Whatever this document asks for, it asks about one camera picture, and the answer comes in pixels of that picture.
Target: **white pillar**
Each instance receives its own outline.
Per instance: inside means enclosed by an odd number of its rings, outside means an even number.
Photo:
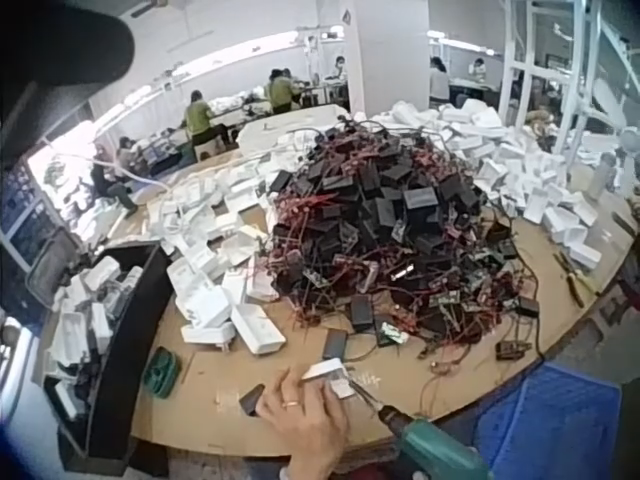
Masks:
[[[428,0],[344,0],[352,112],[429,107]]]

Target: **stool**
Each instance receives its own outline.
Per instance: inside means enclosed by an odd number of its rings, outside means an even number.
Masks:
[[[202,160],[206,160],[207,158],[215,157],[217,155],[216,146],[217,139],[214,138],[207,143],[203,143],[202,145],[193,147],[196,152],[196,161],[201,162]]]

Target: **blue plastic crate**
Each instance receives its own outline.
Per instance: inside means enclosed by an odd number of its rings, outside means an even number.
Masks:
[[[496,480],[610,478],[621,401],[617,385],[547,363],[519,388],[496,395],[474,439]]]

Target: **wooden table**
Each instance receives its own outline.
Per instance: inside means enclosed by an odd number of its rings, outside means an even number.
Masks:
[[[214,158],[190,167],[181,175],[230,158],[229,154]],[[579,167],[574,172],[574,185],[584,188],[589,175],[588,169]],[[618,271],[632,244],[632,238],[613,222],[610,213],[615,210],[631,225],[635,222],[631,221],[626,203],[606,192],[598,210],[600,215],[597,224],[590,229],[588,244],[602,252],[602,260],[592,277],[604,288]],[[260,211],[248,211],[243,217],[247,223],[264,227]],[[127,228],[135,228],[136,224],[139,228],[140,221],[138,215],[128,224],[121,225],[119,234],[124,234]],[[595,298],[585,295],[587,307],[578,308],[571,300],[563,271],[551,255],[556,247],[545,231],[521,219],[514,225],[517,247],[540,281],[540,346],[546,352],[575,326]],[[238,399],[257,383],[270,379],[277,369],[296,362],[319,361],[326,330],[322,327],[302,329],[294,323],[291,309],[284,302],[267,305],[265,310],[287,337],[287,344],[276,354],[258,358],[247,350],[240,338],[236,339],[230,353],[183,343],[180,327],[185,320],[172,300],[159,326],[155,347],[162,345],[176,352],[182,359],[183,369],[167,400],[154,399],[141,389],[132,435],[161,445],[212,454],[286,454],[286,449],[265,422],[242,413]],[[378,349],[365,360],[353,363],[354,376],[374,395],[404,411],[421,412],[434,419],[442,417],[475,402],[535,362],[533,350],[518,362],[495,361],[494,345],[507,333],[509,323],[503,322],[495,332],[486,335],[471,349],[459,368],[447,377],[435,377],[430,372],[430,363],[455,359],[462,349],[448,347],[420,361],[416,357],[424,343],[413,338],[401,348]],[[347,319],[337,314],[323,326],[349,328]],[[527,328],[521,328],[521,338],[528,334]],[[529,335],[533,341],[535,331]],[[374,342],[371,335],[350,337],[346,358],[362,355]],[[361,401],[351,398],[346,401],[346,407],[351,419],[349,440],[352,447],[389,436]]]

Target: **factory floor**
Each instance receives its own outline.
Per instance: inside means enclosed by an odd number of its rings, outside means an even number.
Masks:
[[[640,437],[640,313],[629,310],[619,325],[609,327],[599,314],[593,314],[585,326],[555,356],[554,362],[601,380],[622,386],[623,400],[618,443],[612,466],[612,479],[640,478],[637,441]],[[37,342],[34,342],[27,372],[33,368]],[[443,427],[466,441],[474,409],[449,418]],[[22,386],[15,414],[5,425],[5,433],[36,478],[102,480],[112,477],[66,473],[58,459],[56,424],[41,389],[28,380]],[[392,450],[349,454],[350,465],[378,460]],[[247,480],[249,472],[239,458],[218,457],[170,450],[170,478],[179,480]],[[125,479],[148,479],[148,475],[127,470]]]

